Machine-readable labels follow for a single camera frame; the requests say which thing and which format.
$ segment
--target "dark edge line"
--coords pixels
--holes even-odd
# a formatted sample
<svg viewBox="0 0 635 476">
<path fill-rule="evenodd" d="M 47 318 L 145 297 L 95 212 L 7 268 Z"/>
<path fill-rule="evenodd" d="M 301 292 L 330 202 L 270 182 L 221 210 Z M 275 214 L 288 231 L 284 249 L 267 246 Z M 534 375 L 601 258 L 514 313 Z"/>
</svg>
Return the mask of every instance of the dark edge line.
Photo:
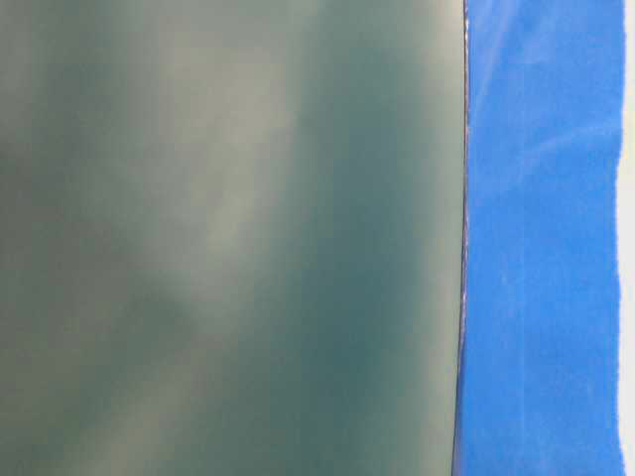
<svg viewBox="0 0 635 476">
<path fill-rule="evenodd" d="M 460 306 L 458 324 L 458 347 L 457 347 L 457 371 L 456 390 L 454 400 L 454 437 L 452 442 L 452 464 L 451 475 L 460 476 L 460 456 L 461 456 L 461 397 L 463 394 L 464 377 L 464 349 L 465 349 L 465 324 L 467 316 L 467 255 L 469 245 L 468 222 L 469 213 L 467 208 L 467 154 L 469 146 L 469 17 L 468 0 L 463 0 L 463 240 L 461 249 L 461 274 L 460 274 Z"/>
</svg>

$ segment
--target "blue painter's tape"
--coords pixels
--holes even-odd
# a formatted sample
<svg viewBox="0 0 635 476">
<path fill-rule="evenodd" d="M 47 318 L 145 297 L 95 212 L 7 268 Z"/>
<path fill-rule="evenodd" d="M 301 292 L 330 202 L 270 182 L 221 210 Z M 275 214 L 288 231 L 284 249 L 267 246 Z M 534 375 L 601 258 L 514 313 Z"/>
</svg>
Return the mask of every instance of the blue painter's tape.
<svg viewBox="0 0 635 476">
<path fill-rule="evenodd" d="M 616 0 L 471 0 L 456 472 L 623 474 Z"/>
</svg>

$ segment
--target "green surface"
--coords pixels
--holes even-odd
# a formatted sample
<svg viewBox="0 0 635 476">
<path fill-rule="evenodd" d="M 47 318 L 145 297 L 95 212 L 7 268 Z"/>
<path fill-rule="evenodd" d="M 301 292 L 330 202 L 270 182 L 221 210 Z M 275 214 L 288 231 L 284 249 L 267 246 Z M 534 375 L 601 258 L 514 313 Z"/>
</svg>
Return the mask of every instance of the green surface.
<svg viewBox="0 0 635 476">
<path fill-rule="evenodd" d="M 449 473 L 459 3 L 0 0 L 0 473 Z"/>
</svg>

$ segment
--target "blue surface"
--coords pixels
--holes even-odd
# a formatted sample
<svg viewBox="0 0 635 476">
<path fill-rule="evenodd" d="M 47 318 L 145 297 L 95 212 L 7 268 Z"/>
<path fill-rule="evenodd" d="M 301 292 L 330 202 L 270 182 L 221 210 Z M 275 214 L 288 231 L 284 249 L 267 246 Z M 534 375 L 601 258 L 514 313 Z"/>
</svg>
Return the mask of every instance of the blue surface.
<svg viewBox="0 0 635 476">
<path fill-rule="evenodd" d="M 623 474 L 623 2 L 471 0 L 460 475 Z"/>
</svg>

